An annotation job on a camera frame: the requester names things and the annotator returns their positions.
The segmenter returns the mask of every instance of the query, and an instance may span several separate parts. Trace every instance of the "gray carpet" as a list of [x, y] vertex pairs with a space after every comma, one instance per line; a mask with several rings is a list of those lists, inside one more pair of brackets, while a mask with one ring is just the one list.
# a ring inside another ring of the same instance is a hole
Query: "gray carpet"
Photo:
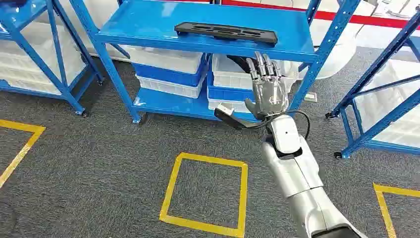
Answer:
[[[342, 213], [372, 238], [387, 237], [372, 183], [420, 189], [420, 158], [363, 149], [349, 160], [332, 153], [347, 141], [341, 119], [324, 114], [341, 100], [378, 56], [358, 48], [350, 63], [311, 91], [318, 103], [301, 109], [312, 120], [309, 146], [325, 190]], [[414, 58], [398, 54], [400, 59]], [[134, 97], [139, 83], [130, 64], [115, 62]], [[47, 129], [0, 189], [0, 237], [5, 238], [209, 238], [222, 237], [159, 221], [169, 176], [180, 152], [243, 161], [249, 166], [246, 237], [295, 236], [286, 201], [260, 156], [264, 131], [236, 131], [203, 119], [149, 114], [131, 118], [114, 86], [92, 84], [81, 103], [84, 119], [60, 100], [0, 92], [0, 118]], [[306, 127], [298, 118], [298, 127]], [[3, 169], [29, 134], [0, 130]], [[184, 161], [169, 214], [235, 227], [237, 168]], [[398, 238], [419, 236], [419, 198], [386, 194]]]

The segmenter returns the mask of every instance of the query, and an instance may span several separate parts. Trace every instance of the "robot finger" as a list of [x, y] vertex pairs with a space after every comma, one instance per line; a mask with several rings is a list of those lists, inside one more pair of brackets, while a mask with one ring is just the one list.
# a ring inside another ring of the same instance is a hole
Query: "robot finger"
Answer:
[[258, 77], [257, 71], [255, 70], [254, 62], [252, 62], [252, 60], [250, 58], [247, 58], [247, 63], [248, 63], [248, 66], [250, 68], [250, 74], [251, 74], [252, 80], [258, 79], [259, 77]]
[[266, 76], [267, 72], [265, 70], [265, 62], [263, 57], [261, 56], [261, 53], [258, 51], [255, 51], [255, 56], [257, 57], [257, 62], [258, 62], [258, 70], [260, 71], [260, 75], [261, 77]]
[[262, 57], [265, 60], [265, 67], [267, 69], [268, 75], [274, 75], [273, 64], [271, 62], [270, 57], [267, 54], [263, 54]]
[[272, 64], [273, 64], [273, 67], [274, 67], [274, 75], [278, 76], [278, 77], [281, 77], [281, 70], [280, 70], [280, 67], [278, 66], [277, 62], [273, 61]]

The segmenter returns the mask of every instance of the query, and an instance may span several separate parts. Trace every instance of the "storage shelf unit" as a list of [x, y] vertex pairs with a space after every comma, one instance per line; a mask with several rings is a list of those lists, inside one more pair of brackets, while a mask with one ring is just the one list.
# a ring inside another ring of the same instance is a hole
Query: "storage shelf unit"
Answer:
[[[159, 110], [155, 110], [155, 106], [149, 107], [148, 104], [151, 104], [149, 100], [145, 100], [141, 107], [134, 105], [106, 52], [104, 43], [245, 57], [253, 57], [255, 51], [260, 51], [268, 54], [272, 59], [306, 62], [309, 66], [308, 73], [290, 105], [291, 109], [296, 109], [314, 82], [359, 1], [344, 0], [342, 2], [339, 12], [316, 52], [309, 26], [319, 6], [319, 0], [311, 0], [306, 12], [179, 1], [126, 0], [122, 2], [120, 8], [102, 29], [95, 26], [82, 0], [70, 0], [70, 3], [88, 32], [99, 57], [130, 112], [133, 122], [139, 123], [141, 118], [138, 111], [198, 118], [203, 118], [203, 116], [201, 111], [188, 111], [189, 109], [198, 109], [196, 107], [175, 110], [170, 103], [164, 100], [166, 95], [158, 92], [154, 93], [154, 96], [155, 101], [159, 103]], [[278, 43], [273, 47], [264, 43], [246, 40], [220, 40], [212, 36], [198, 34], [178, 36], [174, 26], [188, 21], [271, 30], [276, 33]], [[147, 92], [147, 90], [140, 89], [138, 98], [142, 100], [143, 97], [149, 97]], [[208, 108], [206, 100], [201, 100], [200, 103], [203, 104], [200, 108]]]
[[[417, 29], [420, 25], [420, 11], [412, 17], [412, 19], [407, 23], [407, 25], [398, 33], [398, 35], [392, 40], [392, 42], [387, 46], [387, 48], [381, 53], [381, 55], [375, 60], [375, 62], [370, 66], [370, 68], [363, 74], [363, 76], [358, 80], [358, 82], [353, 86], [353, 88], [347, 93], [347, 95], [341, 100], [341, 102], [325, 116], [330, 118], [338, 117], [341, 115], [344, 123], [344, 129], [348, 138], [348, 146], [344, 148], [341, 152], [335, 152], [334, 156], [337, 158], [349, 158], [349, 156], [356, 150], [366, 147], [372, 149], [380, 150], [389, 150], [396, 152], [420, 154], [420, 148], [388, 143], [384, 141], [375, 140], [378, 134], [387, 129], [393, 122], [397, 121], [399, 118], [404, 116], [414, 107], [420, 103], [420, 88], [413, 89], [413, 93], [408, 96], [402, 103], [394, 107], [389, 111], [382, 119], [377, 121], [372, 127], [367, 130], [364, 130], [362, 127], [362, 117], [360, 115], [360, 105], [356, 103], [355, 98], [362, 95], [368, 95], [371, 93], [379, 92], [380, 90], [386, 90], [392, 87], [403, 85], [406, 83], [414, 82], [415, 80], [420, 79], [420, 75], [415, 75], [405, 79], [399, 79], [397, 81], [386, 83], [381, 86], [377, 86], [368, 90], [364, 90], [364, 87], [371, 82], [373, 76], [385, 65], [385, 63], [391, 58], [391, 56], [396, 53], [402, 46], [409, 46], [413, 53], [416, 55], [417, 59], [420, 61], [420, 38], [413, 37], [411, 34]], [[359, 129], [360, 136], [354, 138], [352, 131], [349, 126], [346, 108], [352, 106], [355, 113], [356, 122]]]
[[[35, 62], [35, 64], [41, 69], [41, 71], [47, 76], [51, 83], [60, 92], [59, 95], [53, 93], [45, 93], [40, 91], [33, 91], [23, 88], [17, 88], [10, 86], [5, 80], [0, 78], [0, 91], [8, 91], [15, 93], [23, 93], [35, 96], [50, 97], [63, 99], [69, 102], [76, 111], [76, 114], [86, 116], [85, 109], [79, 104], [79, 99], [86, 91], [93, 79], [97, 79], [98, 83], [102, 84], [103, 77], [96, 67], [93, 59], [90, 57], [88, 51], [77, 35], [76, 30], [71, 24], [68, 16], [64, 12], [63, 7], [58, 0], [27, 0], [24, 5], [13, 5], [14, 3], [0, 3], [0, 40], [14, 41], [22, 48], [27, 55]], [[57, 56], [58, 66], [60, 69], [61, 80], [53, 73], [51, 68], [45, 63], [40, 55], [34, 50], [34, 48], [28, 43], [25, 37], [22, 35], [21, 30], [37, 18], [41, 13], [47, 11], [52, 38], [55, 47], [55, 53]], [[75, 41], [82, 53], [83, 61], [86, 63], [86, 67], [71, 81], [70, 85], [67, 85], [66, 72], [64, 69], [63, 57], [57, 32], [57, 25], [55, 23], [54, 14], [60, 16], [65, 27], [67, 28], [70, 36]], [[71, 92], [75, 85], [79, 82], [86, 73], [91, 74], [86, 81], [80, 86], [78, 92]]]

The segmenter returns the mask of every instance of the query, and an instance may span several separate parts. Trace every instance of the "blue plastic bin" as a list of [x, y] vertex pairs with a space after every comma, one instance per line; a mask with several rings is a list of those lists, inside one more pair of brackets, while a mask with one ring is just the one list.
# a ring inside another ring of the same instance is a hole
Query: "blue plastic bin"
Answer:
[[197, 87], [200, 82], [203, 68], [207, 64], [206, 54], [201, 57], [201, 63], [194, 74], [174, 71], [165, 68], [158, 68], [144, 64], [131, 63], [136, 70], [136, 75], [145, 78], [152, 78], [161, 81]]
[[246, 98], [254, 101], [252, 90], [240, 88], [224, 88], [213, 86], [213, 72], [211, 70], [211, 57], [209, 59], [209, 72], [207, 74], [207, 97], [210, 99], [229, 100], [243, 102]]

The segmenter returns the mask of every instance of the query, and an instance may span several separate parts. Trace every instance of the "yellow tape square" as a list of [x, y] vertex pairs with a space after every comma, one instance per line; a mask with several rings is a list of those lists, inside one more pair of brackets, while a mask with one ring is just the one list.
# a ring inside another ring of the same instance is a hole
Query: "yellow tape square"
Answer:
[[14, 157], [10, 165], [6, 168], [6, 170], [0, 176], [0, 188], [1, 188], [3, 187], [3, 184], [6, 182], [6, 180], [10, 177], [12, 172], [15, 170], [15, 168], [23, 160], [23, 157], [25, 157], [29, 149], [31, 149], [32, 145], [35, 144], [35, 142], [38, 140], [42, 132], [44, 132], [45, 127], [39, 126], [39, 125], [23, 124], [23, 123], [18, 123], [18, 122], [8, 121], [8, 120], [1, 120], [1, 119], [0, 119], [0, 126], [33, 133], [32, 136], [29, 138], [28, 142], [26, 142], [23, 148], [19, 151], [19, 153], [17, 153], [16, 157]]
[[383, 193], [387, 192], [396, 195], [420, 197], [420, 191], [399, 187], [383, 186], [378, 185], [376, 183], [373, 183], [373, 189], [375, 190], [376, 197], [378, 198], [378, 203], [381, 209], [383, 220], [385, 222], [386, 230], [388, 232], [388, 237], [397, 238], [397, 234], [395, 233], [394, 226], [392, 225], [391, 216], [389, 215], [388, 207], [386, 206], [385, 197], [383, 196]]
[[[184, 218], [174, 217], [168, 215], [169, 204], [172, 198], [173, 190], [175, 187], [176, 178], [178, 177], [179, 168], [182, 159], [196, 160], [208, 163], [215, 163], [221, 165], [235, 166], [241, 168], [241, 189], [239, 194], [239, 215], [238, 215], [238, 228], [222, 227], [213, 224], [188, 220]], [[245, 213], [247, 207], [247, 186], [248, 186], [248, 165], [241, 161], [227, 160], [216, 157], [208, 157], [203, 155], [195, 155], [189, 153], [179, 154], [173, 165], [171, 177], [169, 179], [168, 188], [166, 189], [165, 199], [160, 210], [159, 220], [196, 230], [216, 233], [224, 236], [231, 237], [244, 237], [245, 235]]]

